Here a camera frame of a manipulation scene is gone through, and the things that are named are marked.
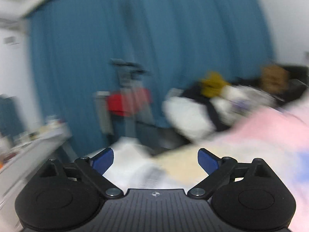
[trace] curtain fold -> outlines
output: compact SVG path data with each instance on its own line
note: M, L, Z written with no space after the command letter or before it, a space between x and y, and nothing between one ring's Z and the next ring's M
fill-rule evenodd
M110 58L141 63L158 126L172 87L215 70L250 77L272 58L256 0L49 0L30 16L32 67L44 116L68 122L79 156L104 146L93 93L119 88Z

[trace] red cloth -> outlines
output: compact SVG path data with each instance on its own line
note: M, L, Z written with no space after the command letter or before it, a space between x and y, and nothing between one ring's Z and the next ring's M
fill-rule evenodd
M129 107L130 102L132 104L132 112ZM137 89L134 93L128 93L124 95L123 98L121 93L110 95L107 98L108 110L119 116L131 116L136 114L145 104L150 102L150 92L145 88Z

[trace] yellow fabric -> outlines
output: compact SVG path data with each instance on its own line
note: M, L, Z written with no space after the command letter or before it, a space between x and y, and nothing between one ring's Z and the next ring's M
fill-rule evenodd
M210 72L206 79L202 79L201 94L207 98L220 96L222 88L229 85L218 72Z

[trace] wall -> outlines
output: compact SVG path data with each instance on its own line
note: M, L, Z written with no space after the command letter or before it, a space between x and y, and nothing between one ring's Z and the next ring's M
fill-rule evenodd
M269 25L276 60L309 65L309 0L259 0Z
M5 37L15 36L16 45L6 45ZM29 131L41 126L42 117L29 65L26 35L0 29L0 94L16 96L19 112Z

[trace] metal screw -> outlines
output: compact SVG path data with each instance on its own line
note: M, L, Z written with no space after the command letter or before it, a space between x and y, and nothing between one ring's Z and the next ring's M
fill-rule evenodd
M204 189L202 189L202 188L192 188L191 190L190 190L190 193L192 194L192 195L194 195L194 196L202 196L202 195L204 195L206 192L205 192L205 190Z
M121 190L119 188L109 188L106 190L106 194L109 196L117 196L121 194Z

